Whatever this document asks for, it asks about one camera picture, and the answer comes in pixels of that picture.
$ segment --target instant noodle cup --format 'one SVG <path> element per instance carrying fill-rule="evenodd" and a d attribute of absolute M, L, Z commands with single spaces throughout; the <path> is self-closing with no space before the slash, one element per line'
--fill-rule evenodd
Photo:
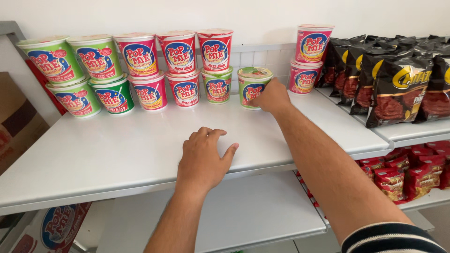
<path fill-rule="evenodd" d="M 66 87 L 54 87 L 45 85 L 64 106 L 70 114 L 76 118 L 92 117 L 101 111 L 101 106 L 95 97 L 88 80 L 85 79 Z"/>
<path fill-rule="evenodd" d="M 316 65 L 322 60 L 334 25 L 304 24 L 297 26 L 295 62 Z"/>
<path fill-rule="evenodd" d="M 158 55 L 154 33 L 134 32 L 113 36 L 130 71 L 128 78 L 149 79 L 158 76 Z"/>
<path fill-rule="evenodd" d="M 230 99 L 231 75 L 233 67 L 223 74 L 209 74 L 200 70 L 205 84 L 206 99 L 211 104 L 225 104 Z"/>
<path fill-rule="evenodd" d="M 203 29 L 197 31 L 203 68 L 206 73 L 218 74 L 228 72 L 230 67 L 230 48 L 233 30 Z"/>
<path fill-rule="evenodd" d="M 187 77 L 174 77 L 166 74 L 167 79 L 175 99 L 175 104 L 179 107 L 192 107 L 198 103 L 198 76 L 200 71 Z"/>
<path fill-rule="evenodd" d="M 175 77 L 195 74 L 195 32 L 190 30 L 156 34 L 168 73 Z"/>
<path fill-rule="evenodd" d="M 97 83 L 110 83 L 123 76 L 112 35 L 70 37 L 67 42 Z"/>
<path fill-rule="evenodd" d="M 249 102 L 263 92 L 272 77 L 273 73 L 267 68 L 246 67 L 238 70 L 239 97 L 245 109 L 260 109 L 259 106 L 250 106 Z"/>
<path fill-rule="evenodd" d="M 164 72 L 150 79 L 136 80 L 128 76 L 133 89 L 139 98 L 139 103 L 147 111 L 159 111 L 167 105 L 166 84 Z"/>
<path fill-rule="evenodd" d="M 129 113 L 135 107 L 131 97 L 130 83 L 126 77 L 127 74 L 124 74 L 122 79 L 108 84 L 97 83 L 93 79 L 88 82 L 112 115 Z"/>
<path fill-rule="evenodd" d="M 291 74 L 289 78 L 289 91 L 296 95 L 311 93 L 316 79 L 320 76 L 323 63 L 315 66 L 300 65 L 291 61 Z"/>
<path fill-rule="evenodd" d="M 83 70 L 67 44 L 69 35 L 19 41 L 22 49 L 53 87 L 69 86 L 85 79 Z"/>

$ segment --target red noodle cup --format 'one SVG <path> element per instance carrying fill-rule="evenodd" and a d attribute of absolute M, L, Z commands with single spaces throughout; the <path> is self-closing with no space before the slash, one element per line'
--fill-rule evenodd
<path fill-rule="evenodd" d="M 195 32 L 171 31 L 156 35 L 166 59 L 168 73 L 175 77 L 193 75 L 195 68 Z"/>
<path fill-rule="evenodd" d="M 199 89 L 198 76 L 200 71 L 188 77 L 175 77 L 166 74 L 175 99 L 175 104 L 179 107 L 191 107 L 198 103 Z"/>
<path fill-rule="evenodd" d="M 303 65 L 316 65 L 322 59 L 334 25 L 299 25 L 295 62 Z"/>
<path fill-rule="evenodd" d="M 206 73 L 225 73 L 230 67 L 230 48 L 233 30 L 203 29 L 197 31 L 203 67 Z"/>
<path fill-rule="evenodd" d="M 113 36 L 130 71 L 129 78 L 149 79 L 158 76 L 158 55 L 154 33 L 134 32 Z"/>
<path fill-rule="evenodd" d="M 291 61 L 291 74 L 289 78 L 289 91 L 296 95 L 311 93 L 314 83 L 320 76 L 323 62 L 315 66 L 300 65 Z"/>
<path fill-rule="evenodd" d="M 164 72 L 160 71 L 154 78 L 136 80 L 128 76 L 133 89 L 139 98 L 139 103 L 147 111 L 159 111 L 167 105 L 166 84 Z"/>

